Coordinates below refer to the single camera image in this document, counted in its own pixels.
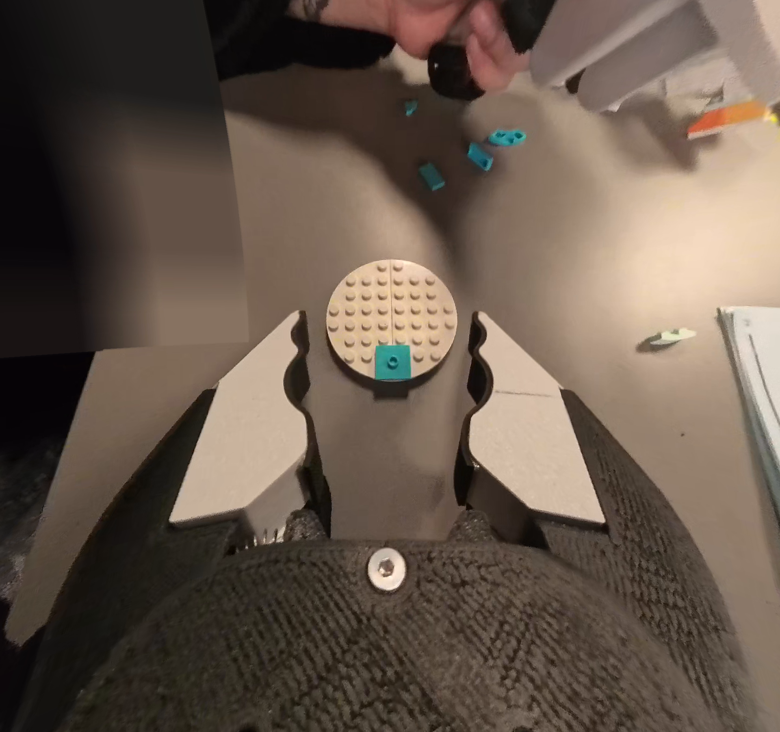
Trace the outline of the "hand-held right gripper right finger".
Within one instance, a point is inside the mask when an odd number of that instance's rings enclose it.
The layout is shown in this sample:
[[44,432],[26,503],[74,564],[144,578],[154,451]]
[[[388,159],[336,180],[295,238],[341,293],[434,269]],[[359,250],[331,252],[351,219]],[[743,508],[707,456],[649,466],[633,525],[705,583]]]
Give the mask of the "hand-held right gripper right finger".
[[560,384],[486,312],[473,313],[454,491],[491,526],[605,526]]

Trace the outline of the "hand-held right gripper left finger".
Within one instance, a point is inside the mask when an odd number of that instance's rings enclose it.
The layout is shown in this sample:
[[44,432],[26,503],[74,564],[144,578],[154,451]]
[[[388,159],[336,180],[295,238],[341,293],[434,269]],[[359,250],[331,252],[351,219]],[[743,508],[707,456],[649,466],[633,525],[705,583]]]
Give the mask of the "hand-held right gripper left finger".
[[238,540],[284,540],[289,516],[308,510],[331,535],[332,497],[303,403],[309,349],[306,313],[292,312],[210,390],[171,527],[231,522]]

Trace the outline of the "teal square lego tile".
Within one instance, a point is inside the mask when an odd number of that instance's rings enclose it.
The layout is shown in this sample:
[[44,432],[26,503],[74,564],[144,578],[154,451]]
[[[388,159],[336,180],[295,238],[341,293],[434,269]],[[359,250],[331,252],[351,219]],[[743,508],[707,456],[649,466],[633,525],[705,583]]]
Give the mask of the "teal square lego tile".
[[408,345],[379,344],[375,348],[375,379],[403,382],[412,379],[412,354]]

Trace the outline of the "round tan lego plate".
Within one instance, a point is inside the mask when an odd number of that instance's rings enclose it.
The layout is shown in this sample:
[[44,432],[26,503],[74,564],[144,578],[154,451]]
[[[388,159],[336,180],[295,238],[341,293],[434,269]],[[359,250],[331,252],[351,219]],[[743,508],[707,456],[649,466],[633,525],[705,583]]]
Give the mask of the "round tan lego plate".
[[[346,275],[327,304],[325,323],[331,352],[356,376],[372,383],[412,383],[434,372],[448,356],[458,315],[449,288],[430,269],[382,259]],[[375,379],[379,344],[410,347],[412,379]]]

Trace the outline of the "person's left forearm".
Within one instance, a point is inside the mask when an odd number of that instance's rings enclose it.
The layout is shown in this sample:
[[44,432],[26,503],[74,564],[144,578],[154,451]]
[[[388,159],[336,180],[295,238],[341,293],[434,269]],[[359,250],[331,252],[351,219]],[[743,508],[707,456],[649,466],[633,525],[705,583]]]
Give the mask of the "person's left forearm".
[[383,32],[297,17],[289,10],[293,1],[203,0],[220,82],[294,64],[363,69],[395,46]]

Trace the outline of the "colourful lego set box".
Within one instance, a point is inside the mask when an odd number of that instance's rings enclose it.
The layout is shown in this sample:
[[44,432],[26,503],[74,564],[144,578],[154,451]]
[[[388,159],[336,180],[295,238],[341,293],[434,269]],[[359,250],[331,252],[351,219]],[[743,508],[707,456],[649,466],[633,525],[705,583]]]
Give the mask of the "colourful lego set box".
[[689,123],[685,135],[687,140],[693,141],[754,122],[771,123],[778,127],[779,104],[770,105],[756,99],[727,105],[718,103]]

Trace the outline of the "pale green lego piece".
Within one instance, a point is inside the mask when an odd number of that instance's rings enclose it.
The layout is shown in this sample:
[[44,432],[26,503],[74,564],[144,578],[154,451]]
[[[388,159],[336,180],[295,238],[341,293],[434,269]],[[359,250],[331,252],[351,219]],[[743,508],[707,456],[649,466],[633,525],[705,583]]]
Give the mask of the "pale green lego piece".
[[666,329],[642,340],[636,350],[642,354],[656,353],[695,337],[697,337],[697,332],[687,327]]

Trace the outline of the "open lego instruction booklet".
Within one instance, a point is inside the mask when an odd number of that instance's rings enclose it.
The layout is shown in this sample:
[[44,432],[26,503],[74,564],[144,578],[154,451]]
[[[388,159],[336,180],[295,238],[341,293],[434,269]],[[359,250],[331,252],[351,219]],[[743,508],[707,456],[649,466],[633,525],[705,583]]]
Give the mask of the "open lego instruction booklet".
[[725,334],[767,482],[778,490],[779,308],[721,307],[717,318]]

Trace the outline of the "person's left hand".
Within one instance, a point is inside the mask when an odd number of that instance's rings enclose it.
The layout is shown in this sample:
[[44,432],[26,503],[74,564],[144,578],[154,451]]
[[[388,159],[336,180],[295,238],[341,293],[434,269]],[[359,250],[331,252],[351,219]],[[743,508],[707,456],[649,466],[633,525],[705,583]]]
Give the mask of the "person's left hand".
[[466,60],[486,93],[506,90],[529,64],[527,54],[513,49],[497,0],[317,0],[310,18],[385,35],[419,60],[463,23]]

